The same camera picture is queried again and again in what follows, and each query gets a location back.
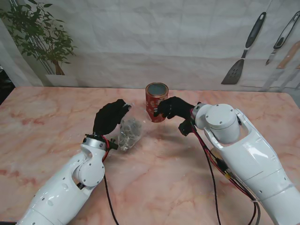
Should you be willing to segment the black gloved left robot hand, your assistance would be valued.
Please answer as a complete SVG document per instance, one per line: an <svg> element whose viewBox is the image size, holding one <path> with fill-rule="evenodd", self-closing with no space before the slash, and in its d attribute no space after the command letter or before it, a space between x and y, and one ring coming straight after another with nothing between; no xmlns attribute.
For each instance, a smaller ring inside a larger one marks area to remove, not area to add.
<svg viewBox="0 0 300 225"><path fill-rule="evenodd" d="M106 104L96 113L93 134L101 136L111 133L130 109L131 105L123 99Z"/></svg>

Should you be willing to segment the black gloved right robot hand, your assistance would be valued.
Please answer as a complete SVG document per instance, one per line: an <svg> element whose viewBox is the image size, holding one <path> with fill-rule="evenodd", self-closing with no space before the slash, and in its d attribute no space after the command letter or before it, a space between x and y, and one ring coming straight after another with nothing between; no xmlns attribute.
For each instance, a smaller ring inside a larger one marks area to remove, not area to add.
<svg viewBox="0 0 300 225"><path fill-rule="evenodd" d="M154 117L162 115L163 118L172 119L179 116L184 119L191 117L191 110L194 105L189 104L179 97L171 97L159 103L157 111L153 113Z"/></svg>

